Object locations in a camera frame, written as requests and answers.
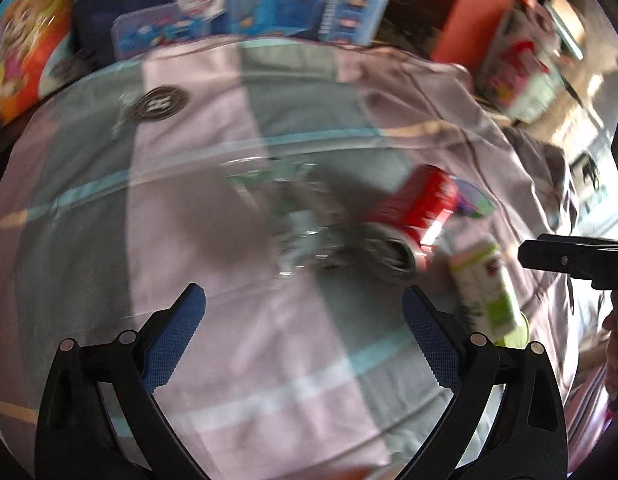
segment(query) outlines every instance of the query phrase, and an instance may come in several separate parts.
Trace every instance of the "red soda can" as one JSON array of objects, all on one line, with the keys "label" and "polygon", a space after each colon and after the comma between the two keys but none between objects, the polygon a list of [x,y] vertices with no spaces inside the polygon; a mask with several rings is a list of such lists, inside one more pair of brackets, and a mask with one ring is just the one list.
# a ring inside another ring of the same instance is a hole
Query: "red soda can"
[{"label": "red soda can", "polygon": [[409,282],[426,270],[436,239],[458,203],[458,187],[435,166],[417,167],[397,193],[360,224],[358,247],[378,277]]}]

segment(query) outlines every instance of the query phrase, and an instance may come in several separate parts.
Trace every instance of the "black circular sticker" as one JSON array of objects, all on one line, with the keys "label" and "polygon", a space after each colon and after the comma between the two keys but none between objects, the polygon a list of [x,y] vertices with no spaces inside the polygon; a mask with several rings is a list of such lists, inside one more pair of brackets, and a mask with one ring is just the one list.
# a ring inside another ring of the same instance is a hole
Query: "black circular sticker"
[{"label": "black circular sticker", "polygon": [[161,121],[181,111],[188,103],[188,93],[175,86],[158,86],[131,107],[129,116],[141,123]]}]

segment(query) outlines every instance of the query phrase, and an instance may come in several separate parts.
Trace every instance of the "blue gripper pad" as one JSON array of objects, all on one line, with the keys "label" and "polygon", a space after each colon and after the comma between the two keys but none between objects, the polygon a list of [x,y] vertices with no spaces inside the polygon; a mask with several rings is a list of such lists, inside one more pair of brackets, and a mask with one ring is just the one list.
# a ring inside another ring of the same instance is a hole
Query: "blue gripper pad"
[{"label": "blue gripper pad", "polygon": [[204,316],[204,289],[191,283],[176,302],[176,312],[144,354],[142,384],[150,394],[169,382]]},{"label": "blue gripper pad", "polygon": [[409,287],[404,291],[402,307],[404,320],[409,325],[436,380],[440,386],[449,388],[456,394],[462,386],[460,377],[462,356],[438,319],[438,316],[449,314],[432,312],[436,308],[430,304],[424,293],[415,287]]}]

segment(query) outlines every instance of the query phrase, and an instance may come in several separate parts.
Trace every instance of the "green lid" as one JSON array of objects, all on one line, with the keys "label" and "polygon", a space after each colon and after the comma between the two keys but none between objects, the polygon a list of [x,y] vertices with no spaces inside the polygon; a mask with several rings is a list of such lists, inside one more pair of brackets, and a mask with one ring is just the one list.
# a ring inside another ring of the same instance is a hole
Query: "green lid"
[{"label": "green lid", "polygon": [[524,323],[518,326],[513,332],[508,333],[502,339],[499,339],[494,344],[497,346],[506,346],[508,348],[524,349],[529,344],[529,320],[520,312]]}]

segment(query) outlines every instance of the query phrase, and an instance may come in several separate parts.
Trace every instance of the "silver screw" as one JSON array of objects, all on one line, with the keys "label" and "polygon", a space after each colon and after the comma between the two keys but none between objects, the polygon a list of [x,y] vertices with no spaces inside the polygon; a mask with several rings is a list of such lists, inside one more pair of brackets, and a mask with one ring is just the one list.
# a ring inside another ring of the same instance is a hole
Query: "silver screw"
[{"label": "silver screw", "polygon": [[60,343],[60,350],[68,352],[73,348],[73,339],[65,339]]},{"label": "silver screw", "polygon": [[534,354],[544,354],[544,346],[542,346],[542,343],[538,343],[537,341],[531,343],[531,350]]},{"label": "silver screw", "polygon": [[118,336],[118,341],[123,345],[130,345],[135,341],[135,332],[133,330],[125,330]]},{"label": "silver screw", "polygon": [[476,346],[484,346],[487,344],[487,337],[480,332],[474,332],[471,334],[470,340]]}]

